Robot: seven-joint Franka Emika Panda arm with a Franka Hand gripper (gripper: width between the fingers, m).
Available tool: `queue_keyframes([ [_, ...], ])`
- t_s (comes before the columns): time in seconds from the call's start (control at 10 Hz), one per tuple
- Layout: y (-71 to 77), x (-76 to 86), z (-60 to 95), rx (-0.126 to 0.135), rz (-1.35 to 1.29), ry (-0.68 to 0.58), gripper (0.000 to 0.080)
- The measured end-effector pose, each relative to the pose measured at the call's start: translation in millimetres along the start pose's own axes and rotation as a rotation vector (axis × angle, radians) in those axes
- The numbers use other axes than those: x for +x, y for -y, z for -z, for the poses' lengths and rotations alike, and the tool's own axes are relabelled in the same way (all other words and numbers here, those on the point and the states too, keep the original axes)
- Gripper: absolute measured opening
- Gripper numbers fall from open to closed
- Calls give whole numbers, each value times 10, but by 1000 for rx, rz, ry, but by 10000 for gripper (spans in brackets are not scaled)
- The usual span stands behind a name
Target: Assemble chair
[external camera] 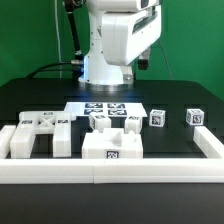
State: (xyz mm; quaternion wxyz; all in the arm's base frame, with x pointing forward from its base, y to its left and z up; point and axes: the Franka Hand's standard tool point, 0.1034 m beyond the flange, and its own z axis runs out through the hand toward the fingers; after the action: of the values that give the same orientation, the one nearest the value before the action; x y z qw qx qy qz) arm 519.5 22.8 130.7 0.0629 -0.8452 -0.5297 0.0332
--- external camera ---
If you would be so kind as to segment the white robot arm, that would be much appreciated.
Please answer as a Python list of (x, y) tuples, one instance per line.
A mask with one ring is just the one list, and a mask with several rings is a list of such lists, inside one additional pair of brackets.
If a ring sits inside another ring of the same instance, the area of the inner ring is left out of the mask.
[(82, 87), (113, 91), (134, 81), (132, 63), (146, 68), (150, 47), (161, 35), (161, 0), (86, 0), (90, 49)]

